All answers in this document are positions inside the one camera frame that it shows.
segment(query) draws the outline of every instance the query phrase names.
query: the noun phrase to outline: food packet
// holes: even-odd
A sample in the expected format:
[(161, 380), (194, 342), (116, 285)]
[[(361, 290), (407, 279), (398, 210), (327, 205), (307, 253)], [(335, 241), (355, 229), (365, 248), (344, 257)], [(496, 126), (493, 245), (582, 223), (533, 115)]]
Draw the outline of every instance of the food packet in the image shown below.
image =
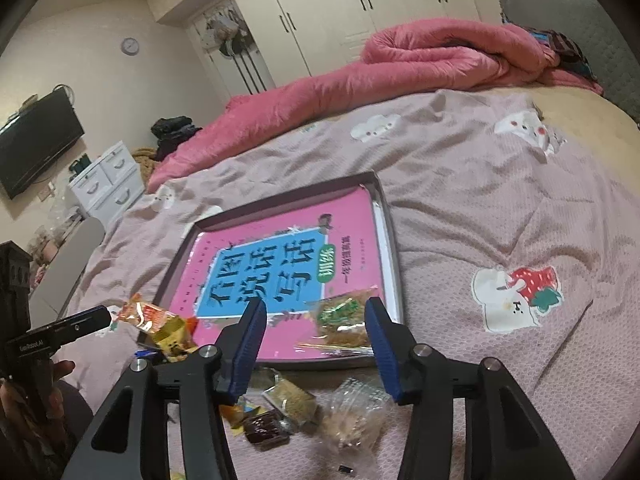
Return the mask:
[(371, 346), (364, 327), (364, 307), (377, 288), (356, 290), (325, 300), (307, 303), (313, 312), (318, 337), (307, 342), (325, 347), (366, 348)]
[(229, 423), (232, 430), (242, 426), (242, 421), (248, 416), (258, 415), (260, 406), (249, 402), (245, 396), (241, 396), (233, 406), (220, 404), (220, 415)]
[(181, 361), (198, 349), (191, 337), (193, 321), (154, 304), (140, 301), (135, 294), (118, 314), (118, 321), (126, 321), (146, 333), (158, 345), (169, 362)]
[(242, 426), (246, 439), (261, 451), (289, 441), (287, 425), (283, 424), (277, 410), (250, 416), (242, 422)]
[(274, 380), (275, 386), (262, 393), (264, 398), (298, 428), (311, 421), (318, 408), (316, 397), (281, 377), (277, 372)]
[(331, 396), (320, 423), (322, 442), (335, 469), (376, 479), (380, 470), (372, 449), (380, 436), (390, 397), (356, 379), (345, 380)]

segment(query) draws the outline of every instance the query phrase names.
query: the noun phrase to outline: wall outlet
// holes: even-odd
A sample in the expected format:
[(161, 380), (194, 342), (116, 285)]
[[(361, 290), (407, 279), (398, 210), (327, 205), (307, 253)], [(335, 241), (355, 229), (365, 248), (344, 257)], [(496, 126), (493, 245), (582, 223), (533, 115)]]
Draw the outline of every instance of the wall outlet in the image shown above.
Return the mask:
[(50, 196), (52, 196), (53, 193), (51, 192), (51, 190), (49, 189), (49, 186), (45, 186), (43, 187), (39, 192), (38, 192), (38, 198), (40, 199), (41, 202), (44, 202), (47, 198), (49, 198)]

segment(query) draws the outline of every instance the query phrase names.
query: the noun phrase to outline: strawberry print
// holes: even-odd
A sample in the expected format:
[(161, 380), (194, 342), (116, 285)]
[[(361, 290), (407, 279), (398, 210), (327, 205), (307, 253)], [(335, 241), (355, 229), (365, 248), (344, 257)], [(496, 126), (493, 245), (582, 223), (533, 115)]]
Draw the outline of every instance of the strawberry print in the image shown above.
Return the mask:
[(523, 280), (525, 283), (520, 294), (532, 309), (536, 309), (538, 314), (544, 316), (551, 307), (562, 303), (560, 284), (553, 267), (545, 267), (542, 270), (521, 267), (508, 274), (508, 285), (512, 286), (518, 280)]

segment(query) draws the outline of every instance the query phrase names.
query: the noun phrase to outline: television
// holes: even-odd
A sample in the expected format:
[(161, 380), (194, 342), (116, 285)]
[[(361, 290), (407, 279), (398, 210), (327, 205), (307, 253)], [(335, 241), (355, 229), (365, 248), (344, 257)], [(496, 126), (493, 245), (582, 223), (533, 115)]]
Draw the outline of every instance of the television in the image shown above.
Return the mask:
[(13, 199), (48, 170), (84, 130), (59, 88), (0, 128), (0, 183)]

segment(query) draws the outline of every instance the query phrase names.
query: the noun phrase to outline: pink comforter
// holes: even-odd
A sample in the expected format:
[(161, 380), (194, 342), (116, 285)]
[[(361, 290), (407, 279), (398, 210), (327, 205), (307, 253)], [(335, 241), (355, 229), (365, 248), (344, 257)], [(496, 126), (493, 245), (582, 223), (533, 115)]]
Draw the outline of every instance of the pink comforter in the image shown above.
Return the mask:
[(210, 168), (314, 118), (401, 95), (533, 81), (602, 93), (598, 84), (557, 69), (558, 56), (515, 25), (420, 20), (374, 34), (361, 58), (328, 74), (231, 99), (225, 114), (156, 168), (148, 191), (154, 192), (171, 178)]

